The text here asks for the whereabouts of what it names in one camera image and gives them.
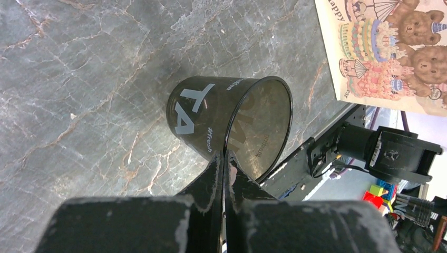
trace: white wall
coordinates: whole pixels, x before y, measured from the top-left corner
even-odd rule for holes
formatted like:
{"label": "white wall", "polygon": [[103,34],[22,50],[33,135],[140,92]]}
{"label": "white wall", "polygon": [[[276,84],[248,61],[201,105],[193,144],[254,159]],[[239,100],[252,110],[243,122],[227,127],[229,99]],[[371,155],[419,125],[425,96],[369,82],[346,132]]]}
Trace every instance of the white wall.
{"label": "white wall", "polygon": [[[406,113],[410,132],[419,134],[418,139],[430,141],[447,147],[447,118],[431,116],[418,113]],[[397,124],[403,129],[402,119],[399,115]],[[430,169],[433,180],[429,183],[427,199],[432,200],[434,196],[447,198],[447,151],[444,148],[442,155],[437,155]]]}

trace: cup rim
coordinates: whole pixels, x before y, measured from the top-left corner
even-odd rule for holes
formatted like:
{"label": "cup rim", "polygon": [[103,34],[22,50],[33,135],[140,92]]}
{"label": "cup rim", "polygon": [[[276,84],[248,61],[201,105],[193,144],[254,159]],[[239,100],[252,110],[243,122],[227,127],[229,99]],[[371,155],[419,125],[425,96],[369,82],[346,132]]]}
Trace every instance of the cup rim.
{"label": "cup rim", "polygon": [[232,127],[232,125],[233,125],[233,123],[235,121],[236,114],[238,113],[240,107],[242,106],[245,98],[247,98],[248,94],[256,86],[258,86],[260,84],[263,84],[266,81],[271,81],[271,80],[278,81],[279,83],[281,83],[283,85],[283,87],[285,88],[286,92],[287,92],[287,96],[289,97],[289,102],[290,102],[289,103],[289,123],[287,124],[287,131],[286,131],[286,135],[284,136],[283,144],[281,145],[281,148],[279,149],[276,158],[273,160],[273,162],[268,167],[268,169],[261,176],[259,176],[259,178],[253,179],[253,180],[255,180],[258,183],[262,182],[270,174],[270,172],[275,168],[275,165],[278,162],[279,157],[282,155],[282,153],[284,151],[284,148],[286,147],[287,141],[289,139],[290,130],[291,130],[291,124],[292,124],[292,120],[293,120],[293,100],[292,100],[292,94],[291,94],[290,88],[287,85],[286,81],[284,81],[282,78],[277,77],[277,76],[266,76],[266,77],[264,77],[262,79],[258,79],[254,84],[252,84],[250,86],[250,88],[248,88],[248,90],[241,97],[241,99],[239,100],[239,102],[236,105],[235,109],[233,110],[233,113],[231,114],[231,117],[230,117],[230,121],[228,122],[228,125],[227,125],[227,129],[225,131],[225,137],[223,139],[223,144],[224,144],[223,145],[223,152],[225,154],[227,152],[228,138],[230,136],[231,127]]}

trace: printed logo on cup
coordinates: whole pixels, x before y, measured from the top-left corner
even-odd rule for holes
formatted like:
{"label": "printed logo on cup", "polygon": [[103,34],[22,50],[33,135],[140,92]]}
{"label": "printed logo on cup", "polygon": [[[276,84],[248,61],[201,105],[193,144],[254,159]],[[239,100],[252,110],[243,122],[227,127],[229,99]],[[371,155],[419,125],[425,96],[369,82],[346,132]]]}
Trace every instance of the printed logo on cup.
{"label": "printed logo on cup", "polygon": [[[245,141],[247,140],[247,136],[245,135],[245,132],[242,128],[241,122],[245,122],[249,125],[253,124],[253,118],[244,115],[244,111],[250,110],[251,108],[253,108],[254,105],[255,105],[255,98],[251,93],[248,93],[246,100],[241,105],[238,113],[236,114],[235,121],[231,126],[231,132],[229,138],[230,140],[235,140],[240,144],[245,143]],[[234,151],[234,153],[237,153],[237,151],[239,151],[240,148],[228,142],[228,149]]]}
{"label": "printed logo on cup", "polygon": [[394,207],[393,207],[394,213],[405,217],[409,200],[410,200],[410,198],[408,196],[399,196],[398,198],[396,198],[396,200],[394,202]]}
{"label": "printed logo on cup", "polygon": [[208,149],[208,152],[209,152],[209,153],[212,152],[212,148],[211,148],[211,139],[212,139],[212,128],[208,128],[208,134],[207,134],[207,149]]}
{"label": "printed logo on cup", "polygon": [[243,80],[246,80],[247,78],[241,78],[239,80],[236,80],[234,83],[232,83],[230,86],[228,86],[227,91],[231,91],[231,89],[233,89],[234,86],[238,85],[240,82],[242,82]]}
{"label": "printed logo on cup", "polygon": [[[180,93],[180,96],[184,98],[194,99],[196,102],[192,107],[192,112],[197,113],[199,111],[200,105],[202,104],[202,101],[205,99],[205,96],[214,85],[214,83],[208,84],[203,91],[184,89]],[[176,133],[179,135],[194,133],[194,122],[189,118],[188,114],[186,114],[179,102],[176,102],[175,111],[177,112],[177,126],[175,127]]]}

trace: birthday cake illustration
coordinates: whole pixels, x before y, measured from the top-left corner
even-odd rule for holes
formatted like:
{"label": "birthday cake illustration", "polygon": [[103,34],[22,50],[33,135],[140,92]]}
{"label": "birthday cake illustration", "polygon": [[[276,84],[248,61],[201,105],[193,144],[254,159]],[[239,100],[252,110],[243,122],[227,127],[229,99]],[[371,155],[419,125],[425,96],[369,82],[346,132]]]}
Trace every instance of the birthday cake illustration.
{"label": "birthday cake illustration", "polygon": [[404,96],[414,96],[400,79],[413,74],[413,68],[401,66],[395,59],[386,62],[341,59],[339,68],[342,76],[348,78],[347,89],[357,98],[400,100]]}
{"label": "birthday cake illustration", "polygon": [[372,18],[339,27],[340,46],[350,60],[385,62],[404,57],[405,53],[396,46],[396,36],[397,29],[387,21]]}

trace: green toy block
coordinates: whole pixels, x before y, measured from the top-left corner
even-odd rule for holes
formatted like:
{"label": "green toy block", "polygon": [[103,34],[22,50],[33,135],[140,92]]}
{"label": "green toy block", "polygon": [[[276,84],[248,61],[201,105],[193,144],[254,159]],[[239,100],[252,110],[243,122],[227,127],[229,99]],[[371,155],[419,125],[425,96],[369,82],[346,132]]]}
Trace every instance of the green toy block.
{"label": "green toy block", "polygon": [[378,186],[376,184],[373,184],[370,187],[370,193],[374,194],[374,195],[376,195],[378,197],[381,197],[383,195],[383,193],[384,193],[383,190],[384,190],[383,187],[380,187],[380,186]]}

